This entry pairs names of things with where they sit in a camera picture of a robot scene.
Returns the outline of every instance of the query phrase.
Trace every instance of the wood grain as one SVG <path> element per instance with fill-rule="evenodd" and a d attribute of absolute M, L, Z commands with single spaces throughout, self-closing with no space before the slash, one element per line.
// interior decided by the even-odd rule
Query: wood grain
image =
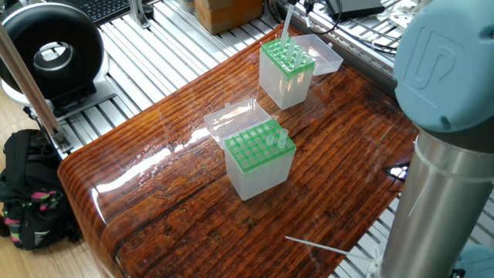
<path fill-rule="evenodd" d="M 341 256 L 284 236 L 351 249 L 395 198 L 382 168 L 411 156 L 412 123 L 346 64 L 280 110 L 259 86 L 259 47 L 280 32 L 63 161 L 86 241 L 114 276 L 328 276 Z M 203 116 L 250 97 L 297 151 L 286 182 L 242 202 Z"/>

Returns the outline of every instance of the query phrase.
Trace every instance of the cardboard box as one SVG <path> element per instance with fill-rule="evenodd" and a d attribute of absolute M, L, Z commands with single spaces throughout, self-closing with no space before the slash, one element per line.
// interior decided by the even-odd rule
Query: cardboard box
<path fill-rule="evenodd" d="M 199 22 L 213 35 L 262 15 L 263 0 L 195 0 Z"/>

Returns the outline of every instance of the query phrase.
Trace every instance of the clear plastic box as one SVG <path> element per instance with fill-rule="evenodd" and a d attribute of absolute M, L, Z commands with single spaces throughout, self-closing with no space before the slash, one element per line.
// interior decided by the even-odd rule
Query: clear plastic box
<path fill-rule="evenodd" d="M 295 144 L 276 120 L 227 138 L 226 172 L 243 201 L 288 178 Z"/>
<path fill-rule="evenodd" d="M 255 125 L 271 120 L 271 117 L 252 98 L 237 104 L 227 103 L 224 109 L 204 117 L 206 127 L 221 149 L 225 149 L 225 138 Z"/>
<path fill-rule="evenodd" d="M 318 36 L 312 34 L 296 36 L 292 37 L 292 39 L 316 60 L 316 69 L 314 70 L 315 76 L 334 73 L 340 68 L 343 58 L 335 53 L 331 47 L 324 43 Z"/>
<path fill-rule="evenodd" d="M 259 85 L 281 110 L 306 99 L 315 68 L 303 47 L 290 49 L 292 44 L 295 41 L 288 38 L 285 45 L 277 39 L 261 46 Z"/>

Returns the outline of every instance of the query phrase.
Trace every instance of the open lid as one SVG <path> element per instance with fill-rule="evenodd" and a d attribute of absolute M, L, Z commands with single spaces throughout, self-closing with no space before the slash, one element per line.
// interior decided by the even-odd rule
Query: open lid
<path fill-rule="evenodd" d="M 225 139 L 239 134 L 258 124 L 263 124 L 271 117 L 253 98 L 237 104 L 227 103 L 224 109 L 204 116 L 206 127 L 221 149 L 225 149 Z"/>
<path fill-rule="evenodd" d="M 318 36 L 312 34 L 295 36 L 292 39 L 316 60 L 314 76 L 334 73 L 340 68 L 343 58 L 335 53 L 331 49 L 331 46 L 324 43 Z"/>

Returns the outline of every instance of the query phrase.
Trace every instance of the silver cylinder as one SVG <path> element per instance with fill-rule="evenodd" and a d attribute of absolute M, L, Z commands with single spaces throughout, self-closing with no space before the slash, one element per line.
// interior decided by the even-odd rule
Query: silver cylinder
<path fill-rule="evenodd" d="M 422 131 L 381 264 L 383 278 L 449 278 L 494 187 L 494 154 Z"/>

